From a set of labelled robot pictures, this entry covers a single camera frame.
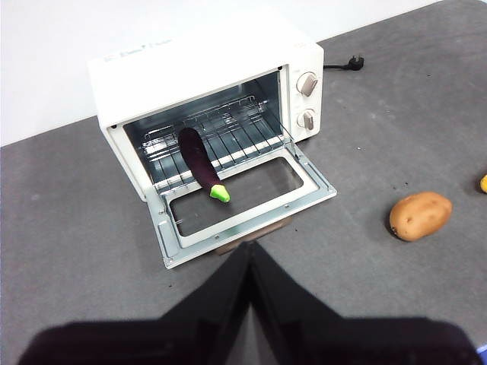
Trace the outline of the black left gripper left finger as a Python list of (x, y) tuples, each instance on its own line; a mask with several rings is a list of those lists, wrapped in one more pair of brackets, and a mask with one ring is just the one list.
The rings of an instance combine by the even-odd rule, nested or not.
[(71, 322), (39, 332), (21, 364), (224, 363), (247, 314), (251, 243), (242, 243), (200, 287), (163, 316)]

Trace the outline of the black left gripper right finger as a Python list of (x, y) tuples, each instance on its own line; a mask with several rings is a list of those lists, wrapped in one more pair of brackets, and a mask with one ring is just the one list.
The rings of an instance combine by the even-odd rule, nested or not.
[(281, 364), (480, 364), (457, 325), (422, 317), (343, 317), (252, 245), (253, 307)]

